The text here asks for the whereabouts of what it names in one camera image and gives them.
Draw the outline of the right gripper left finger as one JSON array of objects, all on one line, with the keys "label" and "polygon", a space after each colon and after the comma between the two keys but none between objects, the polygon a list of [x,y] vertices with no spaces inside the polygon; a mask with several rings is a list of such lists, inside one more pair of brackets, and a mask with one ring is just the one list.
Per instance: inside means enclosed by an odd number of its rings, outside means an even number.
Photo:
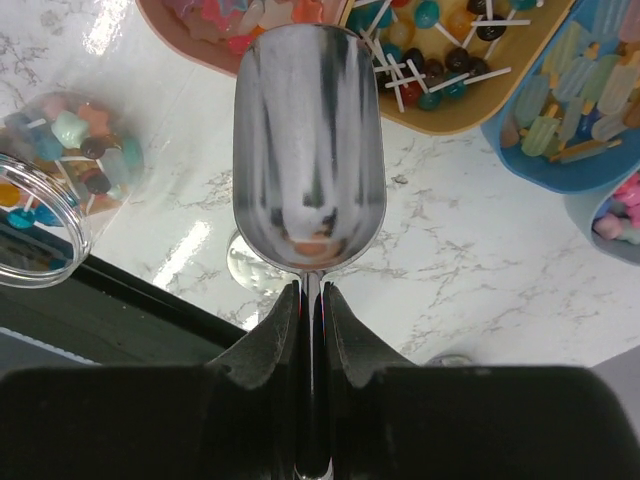
[{"label": "right gripper left finger", "polygon": [[5,479],[289,479],[300,298],[201,365],[34,368],[1,380]]}]

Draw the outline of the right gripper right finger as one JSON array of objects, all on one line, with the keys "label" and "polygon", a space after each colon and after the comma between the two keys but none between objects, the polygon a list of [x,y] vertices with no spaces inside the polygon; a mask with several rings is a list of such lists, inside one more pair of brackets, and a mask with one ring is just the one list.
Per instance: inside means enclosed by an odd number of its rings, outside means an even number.
[{"label": "right gripper right finger", "polygon": [[418,366],[323,295],[338,479],[635,479],[639,443],[584,368]]}]

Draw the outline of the metal candy scoop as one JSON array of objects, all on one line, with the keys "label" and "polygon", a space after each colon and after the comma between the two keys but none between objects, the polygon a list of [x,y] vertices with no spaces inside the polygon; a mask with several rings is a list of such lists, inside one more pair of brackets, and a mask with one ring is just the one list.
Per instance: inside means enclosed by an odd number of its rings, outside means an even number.
[{"label": "metal candy scoop", "polygon": [[386,210],[377,84],[353,32],[290,24],[260,35],[237,73],[233,210],[247,245],[296,274],[301,420],[296,472],[330,466],[323,277],[361,256]]}]

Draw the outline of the clear plastic jar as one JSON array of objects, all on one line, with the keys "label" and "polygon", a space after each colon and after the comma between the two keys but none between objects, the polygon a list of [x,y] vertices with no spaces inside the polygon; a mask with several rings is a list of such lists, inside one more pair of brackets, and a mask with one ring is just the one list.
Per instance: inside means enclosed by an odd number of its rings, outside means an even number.
[{"label": "clear plastic jar", "polygon": [[1,119],[1,282],[66,280],[145,172],[122,112],[87,95],[39,95]]}]

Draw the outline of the silver jar lid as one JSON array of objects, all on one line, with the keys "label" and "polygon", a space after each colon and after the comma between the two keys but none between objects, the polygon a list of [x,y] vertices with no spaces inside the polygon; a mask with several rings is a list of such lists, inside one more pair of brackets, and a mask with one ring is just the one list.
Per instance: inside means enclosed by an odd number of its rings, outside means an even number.
[{"label": "silver jar lid", "polygon": [[239,285],[263,297],[277,297],[286,285],[298,279],[256,255],[238,230],[229,239],[226,263]]}]

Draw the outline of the small purple candy cup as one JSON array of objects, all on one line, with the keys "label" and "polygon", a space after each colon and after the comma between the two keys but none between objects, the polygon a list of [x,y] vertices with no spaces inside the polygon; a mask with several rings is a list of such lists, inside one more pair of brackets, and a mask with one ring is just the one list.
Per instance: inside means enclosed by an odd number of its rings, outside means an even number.
[{"label": "small purple candy cup", "polygon": [[438,367],[438,368],[462,368],[469,367],[474,364],[474,361],[463,354],[457,353],[443,353],[429,359],[425,366]]}]

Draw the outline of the light blue candy tray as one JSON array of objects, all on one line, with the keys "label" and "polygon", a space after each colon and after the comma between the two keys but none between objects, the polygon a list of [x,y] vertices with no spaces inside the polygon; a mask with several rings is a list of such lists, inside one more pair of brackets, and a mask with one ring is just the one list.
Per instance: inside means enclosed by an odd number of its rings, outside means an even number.
[{"label": "light blue candy tray", "polygon": [[569,218],[603,254],[639,265],[639,171],[615,187],[564,200]]}]

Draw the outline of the blue jelly candy tray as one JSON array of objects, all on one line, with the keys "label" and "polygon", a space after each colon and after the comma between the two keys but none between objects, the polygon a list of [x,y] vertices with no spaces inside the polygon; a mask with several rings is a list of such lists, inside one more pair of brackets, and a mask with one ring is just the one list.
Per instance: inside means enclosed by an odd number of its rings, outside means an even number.
[{"label": "blue jelly candy tray", "polygon": [[639,169],[639,4],[581,1],[482,131],[502,164],[579,194]]}]

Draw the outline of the tan lollipop tray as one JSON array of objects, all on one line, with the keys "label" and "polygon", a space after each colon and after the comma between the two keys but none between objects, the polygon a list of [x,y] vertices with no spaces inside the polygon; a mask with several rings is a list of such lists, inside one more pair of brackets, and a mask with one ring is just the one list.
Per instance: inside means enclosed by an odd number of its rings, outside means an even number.
[{"label": "tan lollipop tray", "polygon": [[431,135],[474,128],[515,92],[572,1],[347,1],[372,48],[383,117]]}]

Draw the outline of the pink star candy tray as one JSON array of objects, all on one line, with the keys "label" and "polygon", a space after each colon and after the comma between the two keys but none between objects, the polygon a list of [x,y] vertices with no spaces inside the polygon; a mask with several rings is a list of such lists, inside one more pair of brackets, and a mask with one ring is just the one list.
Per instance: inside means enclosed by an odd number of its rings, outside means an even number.
[{"label": "pink star candy tray", "polygon": [[249,45],[289,24],[344,26],[351,1],[157,1],[137,7],[154,33],[181,56],[220,73],[237,74]]}]

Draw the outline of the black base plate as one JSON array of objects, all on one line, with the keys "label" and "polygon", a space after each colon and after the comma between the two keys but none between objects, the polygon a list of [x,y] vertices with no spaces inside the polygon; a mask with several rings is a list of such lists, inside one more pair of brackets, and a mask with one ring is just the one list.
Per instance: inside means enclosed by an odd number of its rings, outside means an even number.
[{"label": "black base plate", "polygon": [[1,289],[1,354],[10,341],[78,364],[196,364],[245,332],[95,256],[62,283]]}]

